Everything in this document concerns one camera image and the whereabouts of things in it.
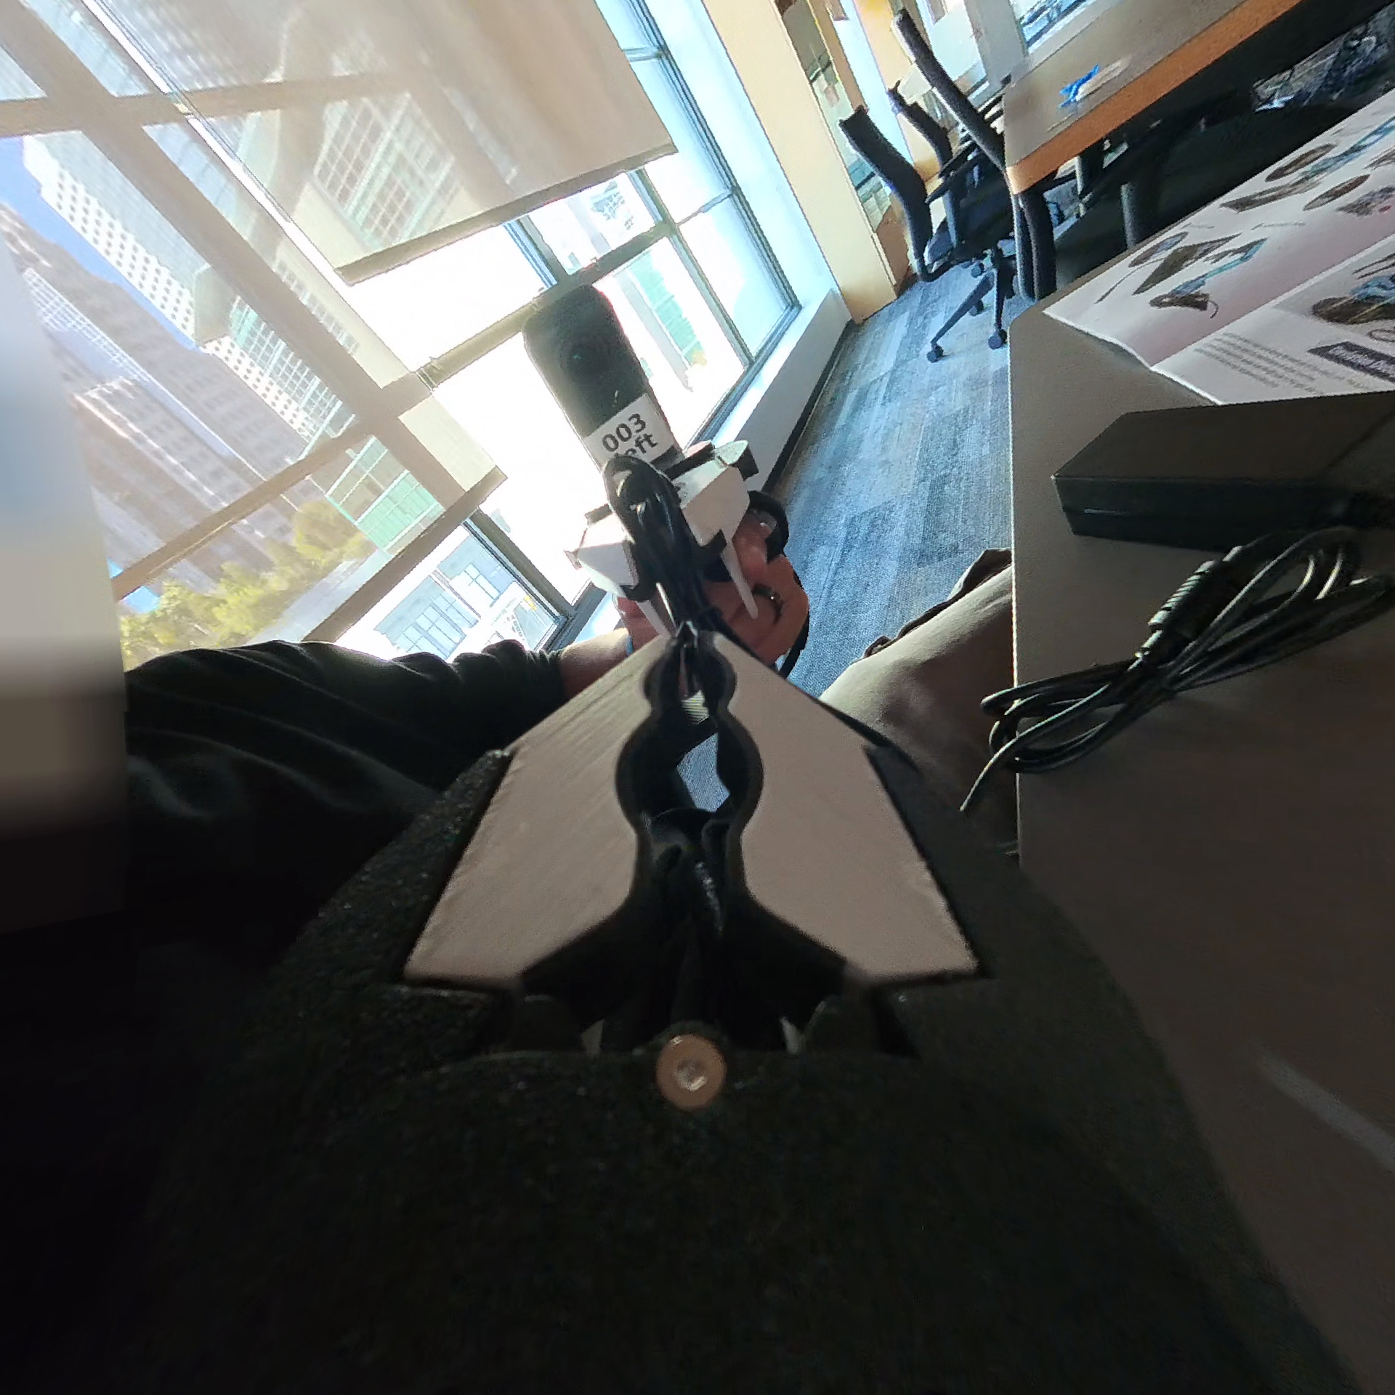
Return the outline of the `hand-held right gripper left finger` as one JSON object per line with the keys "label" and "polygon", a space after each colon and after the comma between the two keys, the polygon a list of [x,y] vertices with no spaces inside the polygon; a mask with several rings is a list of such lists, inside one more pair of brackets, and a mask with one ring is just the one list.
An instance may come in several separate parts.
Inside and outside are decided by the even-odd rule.
{"label": "hand-held right gripper left finger", "polygon": [[651,642],[518,738],[408,961],[411,985],[632,995],[661,892],[636,759],[682,640]]}

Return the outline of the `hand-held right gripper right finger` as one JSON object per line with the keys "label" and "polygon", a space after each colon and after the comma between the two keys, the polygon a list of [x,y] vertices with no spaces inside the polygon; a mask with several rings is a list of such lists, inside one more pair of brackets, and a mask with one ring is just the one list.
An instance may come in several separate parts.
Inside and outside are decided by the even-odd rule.
{"label": "hand-held right gripper right finger", "polygon": [[874,759],[844,717],[726,637],[693,669],[733,797],[726,938],[752,991],[873,991],[970,978],[977,959]]}

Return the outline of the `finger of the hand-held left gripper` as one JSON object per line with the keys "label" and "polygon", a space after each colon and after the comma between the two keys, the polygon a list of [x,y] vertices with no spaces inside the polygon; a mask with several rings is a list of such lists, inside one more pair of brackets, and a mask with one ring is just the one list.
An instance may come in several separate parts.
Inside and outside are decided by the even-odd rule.
{"label": "finger of the hand-held left gripper", "polygon": [[566,559],[602,591],[634,602],[653,633],[672,637],[672,618],[653,568],[640,557],[623,526],[587,526]]}
{"label": "finger of the hand-held left gripper", "polygon": [[733,543],[749,509],[739,469],[703,461],[686,471],[686,526],[707,562],[720,560],[745,608],[758,608]]}

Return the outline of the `black power adapter with cable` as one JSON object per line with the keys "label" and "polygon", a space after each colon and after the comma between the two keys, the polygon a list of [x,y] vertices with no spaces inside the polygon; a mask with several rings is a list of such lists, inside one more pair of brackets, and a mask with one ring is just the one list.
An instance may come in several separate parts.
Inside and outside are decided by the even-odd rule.
{"label": "black power adapter with cable", "polygon": [[985,698],[998,774],[1050,774],[1181,694],[1309,652],[1391,612],[1360,536],[1391,532],[1393,397],[1353,393],[1126,414],[1054,475],[1086,539],[1206,551],[1136,652]]}

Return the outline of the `person's left forearm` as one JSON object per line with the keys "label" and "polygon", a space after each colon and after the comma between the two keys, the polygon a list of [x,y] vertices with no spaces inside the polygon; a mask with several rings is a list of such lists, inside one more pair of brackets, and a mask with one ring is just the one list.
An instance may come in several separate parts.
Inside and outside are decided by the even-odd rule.
{"label": "person's left forearm", "polygon": [[554,654],[497,642],[457,660],[333,642],[167,654],[127,673],[127,759],[165,774],[192,755],[257,759],[303,776],[347,759],[440,789],[630,654],[619,631]]}

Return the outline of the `grey desk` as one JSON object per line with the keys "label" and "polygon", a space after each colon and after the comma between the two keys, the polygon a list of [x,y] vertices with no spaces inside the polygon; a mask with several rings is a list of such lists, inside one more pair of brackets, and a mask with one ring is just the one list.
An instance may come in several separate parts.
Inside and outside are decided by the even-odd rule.
{"label": "grey desk", "polygon": [[[1075,536],[1055,473],[1126,414],[1341,385],[1267,355],[1284,292],[1391,288],[1391,95],[1012,328],[1017,680],[1130,658],[1202,555]],[[1183,694],[1019,781],[1025,871],[1124,985],[1261,1248],[1362,1391],[1391,1391],[1391,614]]]}

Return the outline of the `wood-edged desk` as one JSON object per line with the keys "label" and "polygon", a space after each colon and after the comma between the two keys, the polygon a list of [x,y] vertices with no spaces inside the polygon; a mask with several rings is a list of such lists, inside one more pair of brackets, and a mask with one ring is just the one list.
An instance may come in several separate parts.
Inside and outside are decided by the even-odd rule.
{"label": "wood-edged desk", "polygon": [[[1257,82],[1294,69],[1378,2],[1113,4],[1002,92],[1006,183],[1040,193],[1075,168],[1084,225],[1065,236],[1067,278],[1149,238],[1299,143],[1334,103],[1257,111]],[[1061,111],[1057,90],[1101,65]]]}

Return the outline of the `person's left hand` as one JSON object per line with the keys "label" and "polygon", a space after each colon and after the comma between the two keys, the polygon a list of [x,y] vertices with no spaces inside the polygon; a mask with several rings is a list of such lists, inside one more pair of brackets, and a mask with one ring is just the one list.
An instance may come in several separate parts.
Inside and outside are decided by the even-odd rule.
{"label": "person's left hand", "polygon": [[[703,574],[707,602],[764,663],[775,663],[789,654],[810,619],[810,600],[789,557],[785,553],[770,557],[768,541],[775,532],[773,515],[751,507],[731,545],[754,610],[747,608],[739,583],[728,576],[722,560],[714,560]],[[602,671],[657,637],[636,602],[619,600],[617,610],[621,625],[583,644]]]}

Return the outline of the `printed instruction booklet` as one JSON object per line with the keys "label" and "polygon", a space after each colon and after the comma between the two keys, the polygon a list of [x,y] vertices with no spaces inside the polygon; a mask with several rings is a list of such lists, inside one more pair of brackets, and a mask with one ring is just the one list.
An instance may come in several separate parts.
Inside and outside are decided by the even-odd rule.
{"label": "printed instruction booklet", "polygon": [[1393,94],[1061,294],[1216,404],[1393,387]]}

